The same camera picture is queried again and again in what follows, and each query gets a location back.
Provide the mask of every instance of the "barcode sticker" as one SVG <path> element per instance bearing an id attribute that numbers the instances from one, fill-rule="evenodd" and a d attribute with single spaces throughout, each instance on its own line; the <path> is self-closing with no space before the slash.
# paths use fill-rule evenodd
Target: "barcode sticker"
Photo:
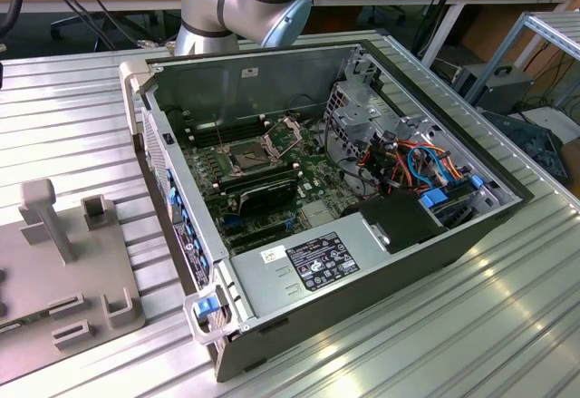
<path id="1" fill-rule="evenodd" d="M 274 262 L 275 260 L 286 257 L 286 249 L 284 246 L 276 246 L 260 253 L 264 259 L 265 264 Z"/>

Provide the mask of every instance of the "circuit board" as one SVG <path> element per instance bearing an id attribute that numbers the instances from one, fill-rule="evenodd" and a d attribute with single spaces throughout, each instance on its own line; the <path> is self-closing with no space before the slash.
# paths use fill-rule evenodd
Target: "circuit board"
<path id="1" fill-rule="evenodd" d="M 259 136 L 222 141 L 201 149 L 193 144 L 182 145 L 186 162 L 208 210 L 233 254 L 338 219 L 343 210 L 357 203 L 360 200 L 357 196 L 363 194 L 362 190 L 357 194 L 351 190 L 340 169 L 321 150 L 322 131 L 318 130 L 317 124 L 302 126 L 297 132 L 297 122 L 290 121 L 286 126 L 281 124 L 283 119 L 265 119 L 266 124 L 280 124 L 269 130 L 269 144 L 264 136 Z M 240 215 L 241 209 L 236 209 L 243 188 L 232 193 L 216 191 L 219 181 L 241 180 L 245 176 L 259 176 L 262 172 L 286 168 L 291 171 L 289 181 L 297 182 L 289 192 L 292 197 L 278 206 L 261 209 L 249 216 Z M 272 178 L 265 176 L 264 182 L 268 179 Z"/>

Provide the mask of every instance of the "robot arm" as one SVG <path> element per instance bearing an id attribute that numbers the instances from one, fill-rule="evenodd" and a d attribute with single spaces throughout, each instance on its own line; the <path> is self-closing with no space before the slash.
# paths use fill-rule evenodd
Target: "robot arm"
<path id="1" fill-rule="evenodd" d="M 310 8 L 310 0 L 181 0 L 175 55 L 236 51 L 236 34 L 262 47 L 291 44 Z"/>

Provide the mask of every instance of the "blue cable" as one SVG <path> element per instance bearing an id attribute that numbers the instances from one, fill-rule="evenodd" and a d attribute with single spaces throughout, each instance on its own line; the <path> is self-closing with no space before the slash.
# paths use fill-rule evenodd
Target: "blue cable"
<path id="1" fill-rule="evenodd" d="M 425 183 L 427 183 L 427 185 L 429 185 L 429 187 L 431 189 L 433 188 L 433 184 L 427 178 L 422 177 L 415 170 L 415 167 L 414 167 L 414 164 L 413 164 L 413 161 L 412 161 L 412 153 L 415 150 L 425 150 L 427 153 L 429 153 L 429 155 L 431 156 L 431 158 L 433 160 L 435 160 L 435 163 L 437 164 L 437 167 L 439 168 L 441 174 L 447 180 L 447 182 L 452 182 L 453 180 L 455 180 L 453 178 L 453 176 L 451 175 L 451 173 L 449 173 L 448 170 L 445 169 L 445 167 L 443 167 L 443 164 L 441 164 L 441 161 L 439 160 L 439 157 L 437 156 L 437 154 L 433 150 L 429 149 L 428 147 L 424 147 L 424 146 L 413 147 L 409 151 L 409 153 L 407 154 L 407 164 L 409 165 L 409 169 L 410 169 L 411 173 L 413 174 L 413 176 L 415 176 L 417 179 L 422 180 Z"/>
<path id="2" fill-rule="evenodd" d="M 417 149 L 416 147 L 414 147 L 413 149 L 411 149 L 409 151 L 409 153 L 407 153 L 407 165 L 409 166 L 409 170 L 411 171 L 412 175 L 415 176 L 418 180 L 422 180 L 423 182 L 425 182 L 427 185 L 429 185 L 430 189 L 433 189 L 433 184 L 429 181 L 429 179 L 422 177 L 416 170 L 413 164 L 413 159 L 412 159 L 412 153 L 413 151 Z"/>
<path id="3" fill-rule="evenodd" d="M 437 156 L 437 153 L 435 153 L 433 150 L 429 149 L 428 147 L 420 146 L 420 148 L 427 151 L 429 153 L 429 155 L 435 160 L 435 162 L 437 163 L 437 167 L 439 167 L 441 174 L 447 180 L 447 182 L 452 182 L 453 180 L 455 180 L 453 178 L 453 175 L 445 167 L 443 167 L 443 164 L 441 164 L 441 161 L 439 159 L 439 156 Z"/>

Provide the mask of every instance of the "sticker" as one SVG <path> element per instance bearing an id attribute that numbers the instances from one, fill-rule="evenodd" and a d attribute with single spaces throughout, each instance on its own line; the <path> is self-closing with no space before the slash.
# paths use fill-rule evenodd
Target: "sticker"
<path id="1" fill-rule="evenodd" d="M 285 253 L 309 291 L 320 289 L 360 269 L 336 232 L 289 248 Z"/>
<path id="2" fill-rule="evenodd" d="M 253 69 L 242 69 L 242 78 L 253 78 L 257 76 L 258 68 Z"/>
<path id="3" fill-rule="evenodd" d="M 262 255 L 264 263 L 269 264 L 270 262 L 274 262 L 275 260 L 286 257 L 286 252 L 284 246 L 276 246 L 274 248 L 262 251 L 260 255 Z"/>

